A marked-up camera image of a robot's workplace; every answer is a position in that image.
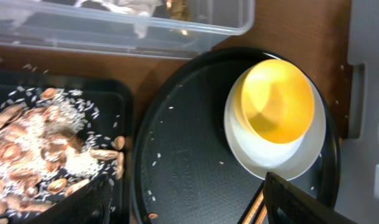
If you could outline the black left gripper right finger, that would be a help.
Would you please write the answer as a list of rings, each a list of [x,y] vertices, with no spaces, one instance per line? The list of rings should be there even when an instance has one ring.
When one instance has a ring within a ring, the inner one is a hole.
[[[266,174],[263,195],[269,223],[354,224],[274,172]]]

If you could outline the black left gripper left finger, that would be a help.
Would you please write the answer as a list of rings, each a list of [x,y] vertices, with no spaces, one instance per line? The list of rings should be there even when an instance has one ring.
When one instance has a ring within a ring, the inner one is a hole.
[[[28,224],[107,224],[113,187],[103,174],[71,194]]]

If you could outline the wooden chopstick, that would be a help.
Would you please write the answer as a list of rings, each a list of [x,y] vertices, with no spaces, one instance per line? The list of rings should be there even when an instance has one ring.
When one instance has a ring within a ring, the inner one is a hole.
[[[262,207],[260,214],[257,216],[255,224],[262,224],[267,215],[267,209],[265,206]]]
[[[263,191],[261,190],[260,193],[257,195],[254,203],[252,204],[250,210],[245,215],[241,224],[250,224],[251,223],[251,221],[254,218],[254,216],[256,215],[260,205],[262,204],[263,199],[264,199]]]

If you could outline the white plate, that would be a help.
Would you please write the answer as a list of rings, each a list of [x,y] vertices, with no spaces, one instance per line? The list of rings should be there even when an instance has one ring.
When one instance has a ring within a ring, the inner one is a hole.
[[[286,180],[293,180],[308,171],[321,154],[327,139],[327,118],[322,98],[314,84],[314,118],[307,133],[288,144],[273,144],[261,139],[241,126],[234,110],[234,98],[245,70],[233,84],[224,111],[224,129],[228,145],[237,161],[250,174],[263,180],[266,173],[275,172]]]

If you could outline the yellow bowl with food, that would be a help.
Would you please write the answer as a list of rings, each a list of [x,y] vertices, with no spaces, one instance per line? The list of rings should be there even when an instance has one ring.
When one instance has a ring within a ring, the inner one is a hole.
[[[311,126],[315,100],[305,74],[290,62],[264,60],[242,73],[233,109],[241,126],[275,144],[303,137]]]

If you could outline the white tissue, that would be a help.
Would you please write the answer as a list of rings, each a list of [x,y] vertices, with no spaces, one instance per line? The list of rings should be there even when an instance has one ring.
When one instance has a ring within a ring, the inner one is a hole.
[[[162,5],[159,0],[78,0],[74,7],[102,9],[120,14],[151,17],[156,7]]]

